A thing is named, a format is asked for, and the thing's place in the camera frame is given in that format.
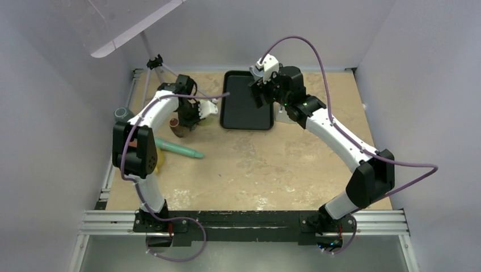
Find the brown mug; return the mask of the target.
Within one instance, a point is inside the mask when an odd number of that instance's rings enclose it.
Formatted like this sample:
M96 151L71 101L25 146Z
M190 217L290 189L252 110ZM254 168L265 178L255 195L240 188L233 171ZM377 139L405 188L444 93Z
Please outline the brown mug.
M170 119L169 127L173 134L178 138L184 138L189 132L189 128L181 126L180 121L177 118Z

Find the white mug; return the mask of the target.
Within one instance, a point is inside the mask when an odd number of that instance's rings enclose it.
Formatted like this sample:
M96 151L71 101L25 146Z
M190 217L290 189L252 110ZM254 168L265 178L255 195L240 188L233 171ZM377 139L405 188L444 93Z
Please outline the white mug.
M249 71L251 73L251 75L253 76L254 80L259 80L259 79L263 79L264 77L264 70L263 68L258 68L256 65L251 65L249 67Z

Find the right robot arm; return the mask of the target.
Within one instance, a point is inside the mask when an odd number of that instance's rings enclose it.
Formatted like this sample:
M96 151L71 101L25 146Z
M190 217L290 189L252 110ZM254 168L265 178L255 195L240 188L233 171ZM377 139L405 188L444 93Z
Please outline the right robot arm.
M257 107L282 105L289 119L326 143L352 174L346 189L319 208L318 226L331 231L342 217L368 207L394 188L394 166L387 162L394 159L393 154L362 143L335 118L330 118L326 104L307 94L299 68L285 66L267 73L251 66L250 73L254 81L249 88Z

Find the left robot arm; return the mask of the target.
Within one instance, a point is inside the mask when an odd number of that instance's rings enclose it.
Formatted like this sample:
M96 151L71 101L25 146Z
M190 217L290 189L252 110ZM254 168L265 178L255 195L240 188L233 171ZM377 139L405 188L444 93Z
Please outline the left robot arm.
M139 214L148 214L147 225L156 232L169 224L167 202L155 181L158 161L154 132L167 117L189 104L197 83L187 75L179 75L175 83L163 83L146 106L128 121L113 126L112 164L121 178L130 181L140 200Z

